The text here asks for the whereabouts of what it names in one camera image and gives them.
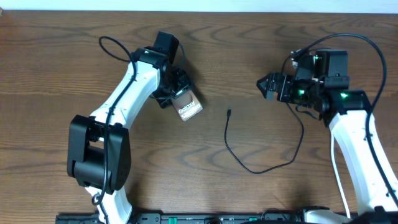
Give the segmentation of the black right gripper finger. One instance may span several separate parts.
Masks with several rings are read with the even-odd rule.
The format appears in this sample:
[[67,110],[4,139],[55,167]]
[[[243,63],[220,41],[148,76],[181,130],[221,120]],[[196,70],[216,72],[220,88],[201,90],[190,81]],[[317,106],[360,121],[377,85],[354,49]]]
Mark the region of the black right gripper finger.
[[256,86],[260,90],[276,90],[278,79],[278,73],[269,73],[268,75],[259,79],[256,83]]
[[276,89],[274,88],[268,88],[268,87],[260,87],[259,89],[263,95],[263,97],[266,100],[273,100],[274,99],[274,93],[276,92]]

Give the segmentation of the Samsung Galaxy smartphone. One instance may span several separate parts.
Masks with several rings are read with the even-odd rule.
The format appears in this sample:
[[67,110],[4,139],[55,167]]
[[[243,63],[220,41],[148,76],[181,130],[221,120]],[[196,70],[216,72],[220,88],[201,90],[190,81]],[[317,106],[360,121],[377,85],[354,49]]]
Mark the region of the Samsung Galaxy smartphone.
[[189,120],[203,109],[202,104],[191,90],[176,99],[171,99],[171,102],[182,121]]

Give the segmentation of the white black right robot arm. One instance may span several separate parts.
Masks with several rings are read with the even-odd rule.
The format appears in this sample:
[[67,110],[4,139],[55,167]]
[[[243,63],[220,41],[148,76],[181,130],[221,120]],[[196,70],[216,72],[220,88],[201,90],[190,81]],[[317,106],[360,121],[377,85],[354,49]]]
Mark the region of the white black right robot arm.
[[289,55],[295,75],[270,72],[256,86],[265,99],[312,108],[330,130],[346,162],[358,217],[310,210],[305,222],[397,223],[397,177],[377,135],[365,92],[351,90],[345,50],[298,50]]

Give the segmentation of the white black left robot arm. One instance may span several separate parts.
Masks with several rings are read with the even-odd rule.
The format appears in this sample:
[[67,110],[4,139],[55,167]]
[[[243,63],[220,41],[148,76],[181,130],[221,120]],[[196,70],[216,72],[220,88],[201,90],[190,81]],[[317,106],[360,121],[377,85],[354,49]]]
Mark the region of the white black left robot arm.
[[98,223],[127,223],[132,215],[124,184],[131,169],[129,130],[147,99],[161,108],[193,88],[180,65],[182,44],[159,32],[152,46],[126,51],[126,73],[109,98],[89,116],[69,126],[67,174],[91,195]]

